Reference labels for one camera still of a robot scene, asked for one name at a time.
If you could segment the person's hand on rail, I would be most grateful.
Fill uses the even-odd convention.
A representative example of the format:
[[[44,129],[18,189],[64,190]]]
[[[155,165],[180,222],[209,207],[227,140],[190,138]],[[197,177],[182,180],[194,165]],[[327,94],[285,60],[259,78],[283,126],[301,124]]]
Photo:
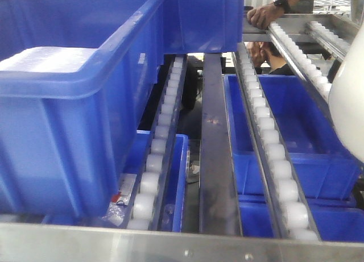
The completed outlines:
[[[247,21],[252,26],[265,30],[271,22],[276,21],[277,18],[284,14],[284,8],[275,6],[272,2],[253,8],[247,13]]]

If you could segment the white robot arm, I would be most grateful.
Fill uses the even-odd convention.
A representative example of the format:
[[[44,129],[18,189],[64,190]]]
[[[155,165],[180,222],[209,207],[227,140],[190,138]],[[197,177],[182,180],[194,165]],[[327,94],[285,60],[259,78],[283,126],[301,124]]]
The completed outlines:
[[[329,92],[329,111],[343,146],[363,162],[363,0],[351,0],[351,19],[360,23]]]

